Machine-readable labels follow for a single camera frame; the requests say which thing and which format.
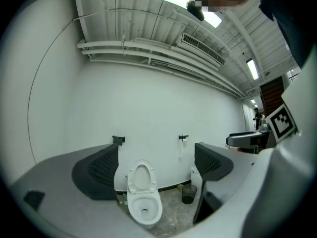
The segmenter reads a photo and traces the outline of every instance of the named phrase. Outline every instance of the toilet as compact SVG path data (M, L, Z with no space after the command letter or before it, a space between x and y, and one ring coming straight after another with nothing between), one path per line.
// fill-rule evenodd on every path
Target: toilet
M151 229L162 216L162 202L154 168L138 160L128 173L127 199L132 218L142 227Z

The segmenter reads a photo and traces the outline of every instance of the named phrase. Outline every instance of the floor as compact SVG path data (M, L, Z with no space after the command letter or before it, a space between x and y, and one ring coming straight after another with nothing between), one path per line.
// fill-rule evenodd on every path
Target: floor
M148 230L158 238L168 238L184 232L193 226L193 218L199 202L196 196L191 204L182 203L182 193L178 189L170 189L159 193L163 206L162 217L152 229ZM129 214L126 199L118 195L120 208Z

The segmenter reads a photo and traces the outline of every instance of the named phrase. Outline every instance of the toilet lid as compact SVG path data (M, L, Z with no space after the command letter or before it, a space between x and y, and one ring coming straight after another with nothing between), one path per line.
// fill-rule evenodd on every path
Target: toilet lid
M131 194L148 194L157 189L154 168L149 162L139 160L129 170L128 188Z

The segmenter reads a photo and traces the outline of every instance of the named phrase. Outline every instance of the staircase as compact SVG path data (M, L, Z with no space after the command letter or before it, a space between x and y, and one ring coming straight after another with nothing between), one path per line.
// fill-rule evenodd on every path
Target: staircase
M264 114L267 117L283 104L281 97L284 92L282 77L278 77L260 88Z

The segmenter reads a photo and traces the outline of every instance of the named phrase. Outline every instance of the toilet bowl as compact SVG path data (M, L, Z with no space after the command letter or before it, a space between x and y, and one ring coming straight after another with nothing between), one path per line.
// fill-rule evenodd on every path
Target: toilet bowl
M162 216L162 202L154 168L139 160L128 173L128 208L132 218L142 227L150 229Z

